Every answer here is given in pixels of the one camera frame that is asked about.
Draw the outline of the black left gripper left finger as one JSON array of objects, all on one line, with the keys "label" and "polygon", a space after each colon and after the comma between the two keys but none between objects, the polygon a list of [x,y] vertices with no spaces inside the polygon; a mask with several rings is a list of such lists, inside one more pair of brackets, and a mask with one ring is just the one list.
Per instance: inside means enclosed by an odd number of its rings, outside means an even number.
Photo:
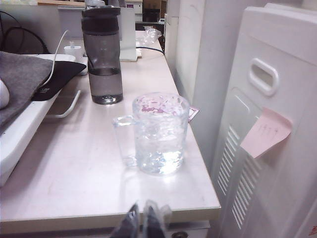
[{"label": "black left gripper left finger", "polygon": [[120,224],[112,231],[111,238],[137,238],[139,234],[139,206],[134,203]]}]

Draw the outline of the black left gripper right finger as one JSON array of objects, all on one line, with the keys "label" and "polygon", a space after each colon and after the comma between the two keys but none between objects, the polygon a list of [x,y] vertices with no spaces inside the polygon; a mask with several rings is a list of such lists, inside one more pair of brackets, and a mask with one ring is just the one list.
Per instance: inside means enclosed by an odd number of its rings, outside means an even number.
[{"label": "black left gripper right finger", "polygon": [[143,237],[166,238],[167,228],[171,220],[171,208],[164,205],[161,208],[153,200],[147,200],[143,210]]}]

